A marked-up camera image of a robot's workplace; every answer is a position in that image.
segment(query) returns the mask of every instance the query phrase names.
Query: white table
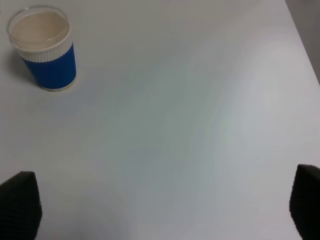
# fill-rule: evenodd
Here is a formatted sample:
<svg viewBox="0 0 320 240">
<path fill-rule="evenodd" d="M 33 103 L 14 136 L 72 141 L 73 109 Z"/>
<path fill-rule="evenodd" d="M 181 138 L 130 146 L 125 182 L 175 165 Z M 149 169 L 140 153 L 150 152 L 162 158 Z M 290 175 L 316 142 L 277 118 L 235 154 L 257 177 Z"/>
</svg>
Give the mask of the white table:
<svg viewBox="0 0 320 240">
<path fill-rule="evenodd" d="M 35 2 L 73 23 L 63 92 L 25 80 L 5 34 Z M 0 181 L 36 173 L 37 239 L 300 239 L 320 87 L 284 0 L 2 0 L 0 31 Z"/>
</svg>

